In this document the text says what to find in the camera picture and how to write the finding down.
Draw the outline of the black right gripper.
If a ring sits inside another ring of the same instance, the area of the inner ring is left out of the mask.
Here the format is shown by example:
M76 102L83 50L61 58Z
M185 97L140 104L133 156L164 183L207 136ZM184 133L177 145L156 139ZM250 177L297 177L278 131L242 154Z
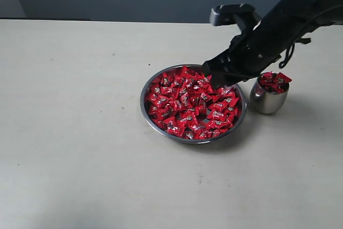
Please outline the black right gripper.
M202 64L202 72L212 75L211 86L218 89L256 78L288 49L297 35L297 18L271 11L253 29L241 31L223 51Z

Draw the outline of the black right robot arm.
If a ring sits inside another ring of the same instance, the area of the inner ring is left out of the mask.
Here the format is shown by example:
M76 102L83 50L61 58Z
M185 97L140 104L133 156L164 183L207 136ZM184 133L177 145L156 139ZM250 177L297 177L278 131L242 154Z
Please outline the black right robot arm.
M284 68L295 44L309 44L304 35L324 26L342 24L342 0L280 0L260 18L250 4L220 5L211 10L213 26L237 25L241 33L228 49L202 65L213 88L259 77L278 62Z

